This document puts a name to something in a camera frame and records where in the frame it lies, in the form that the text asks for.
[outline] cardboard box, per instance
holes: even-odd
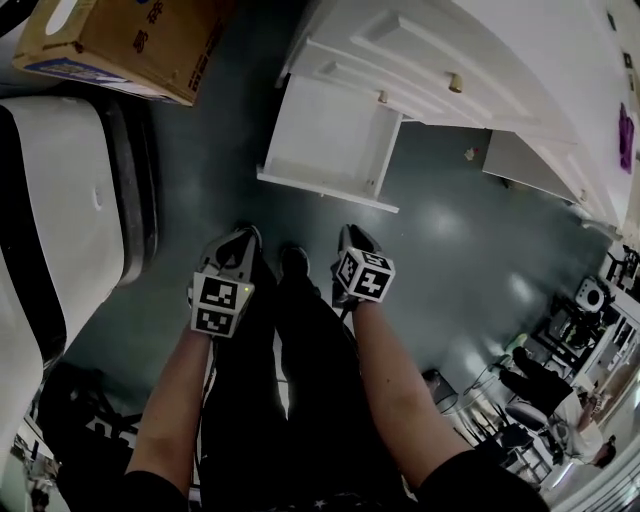
[[[193,105],[234,0],[40,0],[18,69]]]

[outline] open drawer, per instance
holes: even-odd
[[[397,213],[378,198],[402,117],[348,89],[292,76],[258,179]]]

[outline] fiducial marker cube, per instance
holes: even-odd
[[[191,329],[223,338],[233,337],[254,290],[251,283],[195,272]]]
[[[348,247],[344,251],[337,277],[349,295],[382,302],[396,275],[393,260]]]

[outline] purple object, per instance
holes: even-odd
[[[633,134],[635,127],[632,119],[627,115],[624,104],[620,104],[620,167],[631,174],[633,162]]]

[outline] drawer handle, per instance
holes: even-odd
[[[456,73],[451,73],[451,83],[449,84],[449,90],[460,94],[462,92],[462,77]]]

